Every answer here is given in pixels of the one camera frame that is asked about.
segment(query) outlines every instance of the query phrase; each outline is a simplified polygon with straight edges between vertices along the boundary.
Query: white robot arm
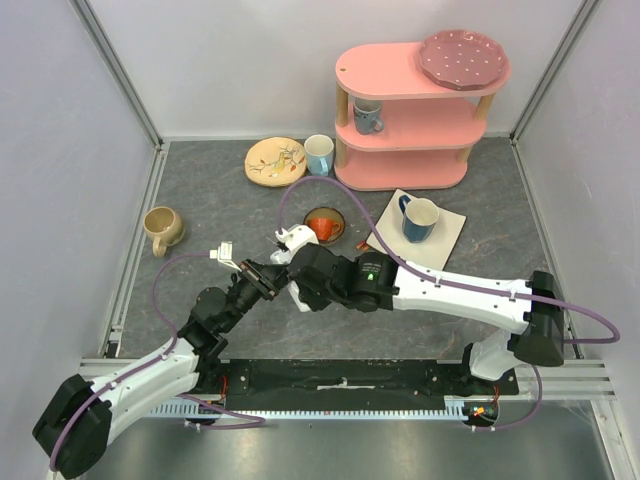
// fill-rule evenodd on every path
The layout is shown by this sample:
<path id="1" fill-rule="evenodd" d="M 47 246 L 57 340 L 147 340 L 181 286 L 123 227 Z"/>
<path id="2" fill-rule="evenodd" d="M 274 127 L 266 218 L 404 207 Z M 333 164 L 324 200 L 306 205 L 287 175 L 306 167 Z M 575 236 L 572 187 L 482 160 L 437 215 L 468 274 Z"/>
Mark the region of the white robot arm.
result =
<path id="1" fill-rule="evenodd" d="M 284 230 L 276 237 L 280 250 L 271 256 L 271 265 L 245 260 L 236 267 L 233 284 L 226 293 L 212 287 L 198 295 L 189 320 L 170 351 L 164 345 L 112 375 L 93 382 L 76 375 L 62 384 L 33 431 L 49 455 L 79 405 L 104 390 L 64 438 L 56 465 L 65 477 L 73 478 L 88 470 L 107 445 L 152 408 L 210 379 L 221 366 L 218 355 L 227 345 L 223 334 L 259 300 L 272 300 L 284 288 L 289 289 L 301 311 L 318 311 L 330 303 L 340 303 L 362 312 L 441 312 L 497 327 L 488 339 L 465 350 L 462 366 L 454 375 L 464 378 L 464 382 L 467 378 L 494 382 L 521 363 L 563 363 L 561 310 L 545 310 L 531 301 L 515 298 L 517 293 L 553 295 L 549 287 L 553 277 L 549 274 L 537 272 L 543 277 L 534 276 L 529 281 L 489 280 L 409 263 L 410 268 L 434 276 L 436 282 L 432 283 L 379 252 L 364 253 L 354 261 L 336 256 L 319 246 L 315 234 L 306 226 Z M 496 297 L 463 291 L 440 284 L 445 280 L 479 287 L 499 286 L 512 295 Z M 124 373 L 140 369 L 154 358 L 157 361 L 153 365 L 119 380 Z"/>

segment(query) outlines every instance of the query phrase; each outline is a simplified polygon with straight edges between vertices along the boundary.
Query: mug handle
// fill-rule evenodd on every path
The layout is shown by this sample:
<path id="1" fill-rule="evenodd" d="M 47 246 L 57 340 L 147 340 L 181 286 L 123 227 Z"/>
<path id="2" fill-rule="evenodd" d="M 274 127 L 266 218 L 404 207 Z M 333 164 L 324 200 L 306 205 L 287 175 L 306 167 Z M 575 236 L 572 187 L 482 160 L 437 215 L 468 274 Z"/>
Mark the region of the mug handle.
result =
<path id="1" fill-rule="evenodd" d="M 398 204 L 400 205 L 400 211 L 404 215 L 404 211 L 407 209 L 407 204 L 411 201 L 409 195 L 403 195 L 398 199 Z"/>
<path id="2" fill-rule="evenodd" d="M 320 157 L 320 168 L 322 169 L 322 175 L 329 175 L 329 163 L 327 157 Z"/>
<path id="3" fill-rule="evenodd" d="M 379 118 L 376 118 L 375 122 L 376 123 L 372 126 L 372 130 L 376 133 L 380 133 L 382 130 L 384 130 L 384 122 Z"/>
<path id="4" fill-rule="evenodd" d="M 153 239 L 153 255 L 156 257 L 164 257 L 167 253 L 167 244 L 162 241 L 160 237 Z"/>

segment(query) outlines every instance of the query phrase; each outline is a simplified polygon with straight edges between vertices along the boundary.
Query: pink shelf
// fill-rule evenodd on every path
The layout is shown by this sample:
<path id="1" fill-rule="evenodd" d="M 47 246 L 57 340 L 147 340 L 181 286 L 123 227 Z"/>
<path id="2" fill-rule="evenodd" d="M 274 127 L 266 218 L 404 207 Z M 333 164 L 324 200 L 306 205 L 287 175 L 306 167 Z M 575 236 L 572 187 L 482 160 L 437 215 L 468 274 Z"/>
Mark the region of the pink shelf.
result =
<path id="1" fill-rule="evenodd" d="M 353 190 L 448 188 L 456 185 L 467 164 L 456 150 L 363 152 L 347 147 L 348 164 L 336 176 Z"/>
<path id="2" fill-rule="evenodd" d="M 482 90 L 457 91 L 429 80 L 418 65 L 420 43 L 362 45 L 345 52 L 336 63 L 339 85 L 351 95 L 371 100 L 479 97 L 500 90 L 511 76 L 504 75 Z"/>
<path id="3" fill-rule="evenodd" d="M 368 152 L 464 148 L 480 140 L 487 126 L 485 120 L 474 120 L 475 108 L 464 98 L 385 102 L 384 130 L 360 135 L 350 103 L 347 126 L 336 125 L 336 134 L 348 146 Z"/>

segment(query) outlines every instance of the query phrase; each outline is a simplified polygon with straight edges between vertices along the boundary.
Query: cup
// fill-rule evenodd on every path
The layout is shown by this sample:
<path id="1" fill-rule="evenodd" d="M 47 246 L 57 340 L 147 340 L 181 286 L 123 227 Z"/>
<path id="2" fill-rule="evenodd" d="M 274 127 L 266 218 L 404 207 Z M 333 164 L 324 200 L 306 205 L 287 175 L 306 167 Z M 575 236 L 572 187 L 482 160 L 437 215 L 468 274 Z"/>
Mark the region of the cup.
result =
<path id="1" fill-rule="evenodd" d="M 382 102 L 356 98 L 353 102 L 353 118 L 358 133 L 380 133 L 384 129 L 384 122 L 380 119 L 381 110 Z"/>
<path id="2" fill-rule="evenodd" d="M 307 169 L 311 175 L 329 175 L 333 167 L 333 140 L 326 135 L 312 135 L 304 142 Z"/>
<path id="3" fill-rule="evenodd" d="M 153 254 L 163 257 L 167 247 L 180 243 L 184 237 L 184 223 L 175 210 L 169 207 L 156 207 L 144 216 L 144 233 L 153 242 Z"/>
<path id="4" fill-rule="evenodd" d="M 342 231 L 342 225 L 334 222 L 330 218 L 312 218 L 307 223 L 309 228 L 313 230 L 318 240 L 326 242 L 332 235 L 336 235 Z"/>
<path id="5" fill-rule="evenodd" d="M 408 195 L 402 195 L 398 203 L 403 214 L 402 234 L 411 243 L 424 242 L 433 232 L 440 210 L 426 198 L 411 200 Z"/>

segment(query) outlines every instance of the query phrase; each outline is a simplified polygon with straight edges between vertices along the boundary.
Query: polka dot plate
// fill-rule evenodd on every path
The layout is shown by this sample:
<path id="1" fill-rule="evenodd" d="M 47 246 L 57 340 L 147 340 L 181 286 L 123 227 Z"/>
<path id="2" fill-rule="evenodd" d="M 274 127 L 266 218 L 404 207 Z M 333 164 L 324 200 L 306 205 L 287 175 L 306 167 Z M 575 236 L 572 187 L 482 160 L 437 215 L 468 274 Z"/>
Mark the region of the polka dot plate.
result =
<path id="1" fill-rule="evenodd" d="M 445 30 L 420 46 L 418 61 L 424 74 L 452 90 L 481 90 L 495 82 L 509 60 L 499 43 L 469 30 Z"/>

